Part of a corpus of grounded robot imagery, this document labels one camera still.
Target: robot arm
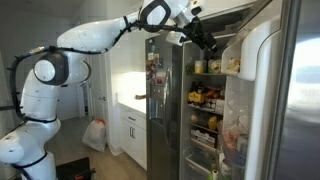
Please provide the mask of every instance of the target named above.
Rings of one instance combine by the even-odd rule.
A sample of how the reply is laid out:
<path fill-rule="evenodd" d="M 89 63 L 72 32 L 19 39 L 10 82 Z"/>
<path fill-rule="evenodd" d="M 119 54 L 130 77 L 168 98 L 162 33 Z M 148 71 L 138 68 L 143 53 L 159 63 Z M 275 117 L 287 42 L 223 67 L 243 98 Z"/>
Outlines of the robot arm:
<path fill-rule="evenodd" d="M 215 40 L 204 33 L 196 17 L 203 10 L 204 0 L 145 0 L 139 12 L 122 18 L 92 22 L 72 28 L 58 38 L 58 47 L 36 48 L 17 57 L 12 64 L 10 88 L 16 112 L 24 123 L 0 140 L 0 162 L 11 164 L 23 179 L 55 180 L 52 153 L 44 144 L 60 128 L 56 106 L 61 85 L 85 81 L 90 67 L 84 62 L 87 54 L 108 51 L 120 37 L 137 29 L 170 31 L 167 40 L 182 45 L 188 39 L 201 48 L 213 49 Z M 165 23 L 173 20 L 175 26 Z M 26 79 L 21 103 L 15 88 L 15 73 L 27 57 L 44 53 Z"/>

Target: white cabinet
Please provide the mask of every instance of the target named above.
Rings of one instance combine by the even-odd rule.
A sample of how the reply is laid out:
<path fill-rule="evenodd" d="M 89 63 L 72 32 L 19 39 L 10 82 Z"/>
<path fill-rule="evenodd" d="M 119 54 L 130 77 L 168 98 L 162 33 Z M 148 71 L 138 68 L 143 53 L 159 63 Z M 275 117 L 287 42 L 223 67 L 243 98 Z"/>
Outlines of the white cabinet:
<path fill-rule="evenodd" d="M 144 169 L 147 169 L 147 136 L 145 114 L 121 107 L 121 147 Z"/>
<path fill-rule="evenodd" d="M 237 11 L 252 5 L 256 0 L 207 0 L 205 10 L 199 14 L 200 19 L 207 19 L 214 14 Z"/>

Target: white plastic bag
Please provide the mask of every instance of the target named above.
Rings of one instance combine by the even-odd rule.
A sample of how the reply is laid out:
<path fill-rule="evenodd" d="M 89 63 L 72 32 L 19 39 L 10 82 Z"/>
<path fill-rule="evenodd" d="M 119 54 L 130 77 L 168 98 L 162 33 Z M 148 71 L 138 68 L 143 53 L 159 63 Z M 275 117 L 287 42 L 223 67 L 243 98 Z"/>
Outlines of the white plastic bag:
<path fill-rule="evenodd" d="M 104 120 L 92 121 L 82 137 L 82 142 L 97 151 L 105 152 L 107 135 Z"/>

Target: floor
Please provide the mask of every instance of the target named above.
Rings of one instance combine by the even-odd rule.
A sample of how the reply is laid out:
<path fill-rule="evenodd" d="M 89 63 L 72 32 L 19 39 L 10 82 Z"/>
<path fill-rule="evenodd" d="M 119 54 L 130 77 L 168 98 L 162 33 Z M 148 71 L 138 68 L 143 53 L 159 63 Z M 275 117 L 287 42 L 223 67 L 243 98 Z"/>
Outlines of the floor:
<path fill-rule="evenodd" d="M 89 124 L 87 118 L 64 120 L 57 135 L 46 144 L 46 150 L 55 156 L 56 165 L 84 157 L 90 158 L 91 168 L 95 168 L 97 180 L 146 180 L 146 171 L 126 153 L 113 156 L 108 148 L 98 152 L 81 141 Z"/>

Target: cabinet door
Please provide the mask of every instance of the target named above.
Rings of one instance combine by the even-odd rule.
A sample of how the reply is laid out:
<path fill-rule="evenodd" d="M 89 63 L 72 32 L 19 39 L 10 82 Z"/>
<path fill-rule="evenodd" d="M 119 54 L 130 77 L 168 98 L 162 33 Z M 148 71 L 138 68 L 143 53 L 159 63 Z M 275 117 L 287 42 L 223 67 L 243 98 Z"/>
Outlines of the cabinet door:
<path fill-rule="evenodd" d="M 133 145 L 133 140 L 132 140 L 132 137 L 131 137 L 131 134 L 132 134 L 132 130 L 133 130 L 133 127 L 132 127 L 132 124 L 129 123 L 128 121 L 124 120 L 121 118 L 121 146 L 122 146 L 122 149 L 128 153 L 130 156 L 134 156 L 134 153 L 133 153 L 133 148 L 132 148 L 132 145 Z"/>
<path fill-rule="evenodd" d="M 256 0 L 207 0 L 205 10 L 199 14 L 199 18 L 206 19 L 207 16 L 212 14 L 241 7 L 255 1 Z"/>
<path fill-rule="evenodd" d="M 147 169 L 147 136 L 146 131 L 135 126 L 133 129 L 135 160 Z"/>

